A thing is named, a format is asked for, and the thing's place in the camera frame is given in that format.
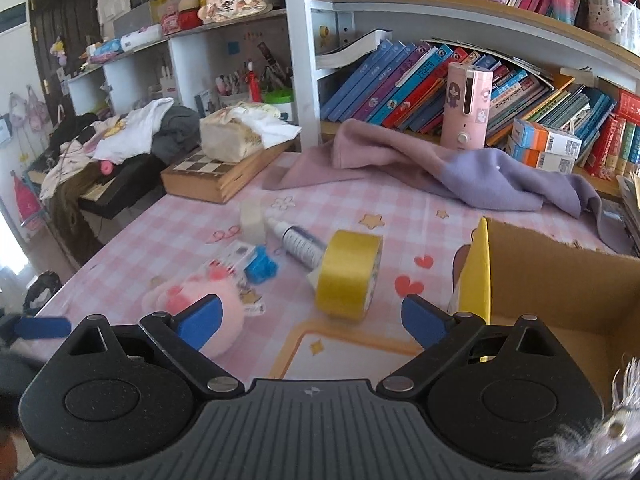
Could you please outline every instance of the tape roll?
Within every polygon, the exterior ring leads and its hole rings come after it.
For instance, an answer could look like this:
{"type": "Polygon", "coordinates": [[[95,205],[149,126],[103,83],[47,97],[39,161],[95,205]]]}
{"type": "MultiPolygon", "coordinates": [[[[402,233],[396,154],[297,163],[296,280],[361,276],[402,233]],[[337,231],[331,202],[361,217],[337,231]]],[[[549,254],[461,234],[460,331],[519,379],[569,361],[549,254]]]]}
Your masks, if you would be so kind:
{"type": "Polygon", "coordinates": [[[322,259],[316,307],[329,316],[361,321],[371,304],[381,256],[381,237],[336,232],[322,259]]]}

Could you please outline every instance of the clothes pile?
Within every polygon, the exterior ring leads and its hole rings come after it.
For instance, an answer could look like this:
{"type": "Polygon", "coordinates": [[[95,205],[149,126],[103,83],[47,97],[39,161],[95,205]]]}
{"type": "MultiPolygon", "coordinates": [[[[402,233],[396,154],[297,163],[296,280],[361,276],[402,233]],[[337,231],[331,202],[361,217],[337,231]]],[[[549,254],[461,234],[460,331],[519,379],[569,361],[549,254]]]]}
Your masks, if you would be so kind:
{"type": "Polygon", "coordinates": [[[78,200],[103,178],[100,162],[121,165],[146,153],[167,167],[199,144],[199,116],[190,108],[174,106],[169,98],[105,121],[87,114],[61,126],[51,139],[47,156],[55,165],[44,178],[40,199],[50,200],[53,223],[71,255],[84,265],[102,244],[82,216],[78,200]]]}

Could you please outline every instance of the medicine box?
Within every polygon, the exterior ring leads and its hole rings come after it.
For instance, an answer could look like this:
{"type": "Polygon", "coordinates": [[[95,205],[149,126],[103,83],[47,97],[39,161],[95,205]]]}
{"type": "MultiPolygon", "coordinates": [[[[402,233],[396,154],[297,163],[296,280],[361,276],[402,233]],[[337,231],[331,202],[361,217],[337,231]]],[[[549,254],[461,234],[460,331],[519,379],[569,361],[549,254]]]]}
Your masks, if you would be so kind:
{"type": "Polygon", "coordinates": [[[569,132],[555,130],[521,119],[513,121],[511,137],[523,148],[568,156],[573,159],[578,158],[582,146],[582,141],[569,132]]]}
{"type": "Polygon", "coordinates": [[[523,164],[543,171],[570,174],[574,169],[575,159],[570,156],[529,150],[519,146],[513,137],[507,140],[507,154],[523,164]]]}

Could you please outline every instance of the purple towel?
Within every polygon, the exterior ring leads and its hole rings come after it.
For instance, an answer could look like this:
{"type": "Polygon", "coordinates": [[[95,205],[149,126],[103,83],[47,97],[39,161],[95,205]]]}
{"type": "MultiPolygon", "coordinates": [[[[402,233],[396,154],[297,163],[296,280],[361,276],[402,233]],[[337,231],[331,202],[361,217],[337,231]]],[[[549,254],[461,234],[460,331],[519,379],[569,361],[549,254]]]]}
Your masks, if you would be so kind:
{"type": "Polygon", "coordinates": [[[632,241],[623,227],[602,214],[602,200],[579,175],[536,170],[494,148],[456,152],[353,119],[340,126],[333,142],[302,153],[290,170],[272,168],[264,188],[366,178],[368,167],[479,209],[533,212],[547,202],[574,218],[590,211],[600,239],[617,253],[631,253],[632,241]]]}

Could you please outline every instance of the desk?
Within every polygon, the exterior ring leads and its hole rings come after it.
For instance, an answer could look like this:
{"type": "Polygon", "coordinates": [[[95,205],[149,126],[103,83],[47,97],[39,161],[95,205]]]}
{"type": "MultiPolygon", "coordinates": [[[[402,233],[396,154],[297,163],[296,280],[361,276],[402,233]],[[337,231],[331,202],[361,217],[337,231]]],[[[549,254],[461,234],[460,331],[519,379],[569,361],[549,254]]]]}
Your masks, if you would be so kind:
{"type": "MultiPolygon", "coordinates": [[[[283,153],[276,164],[288,166],[296,156],[283,153]]],[[[158,278],[187,276],[204,264],[216,250],[217,244],[207,243],[212,234],[239,223],[240,201],[258,199],[268,214],[304,226],[322,240],[338,229],[383,235],[378,285],[362,323],[330,321],[314,307],[305,270],[277,250],[270,237],[268,248],[280,271],[274,280],[256,287],[266,313],[247,318],[241,336],[216,363],[246,384],[270,376],[366,376],[376,383],[419,352],[401,324],[400,293],[410,283],[431,303],[446,306],[452,293],[453,257],[470,243],[482,215],[562,242],[577,240],[584,248],[607,250],[595,234],[593,219],[576,220],[551,206],[537,214],[475,210],[382,173],[368,180],[265,191],[264,175],[225,206],[165,196],[72,277],[42,313],[67,316],[74,326],[95,313],[105,314],[111,324],[136,323],[149,314],[142,311],[140,300],[158,278]],[[359,223],[366,214],[382,216],[384,226],[369,231],[359,223]]],[[[38,341],[28,346],[39,357],[49,358],[59,345],[60,341],[38,341]]]]}

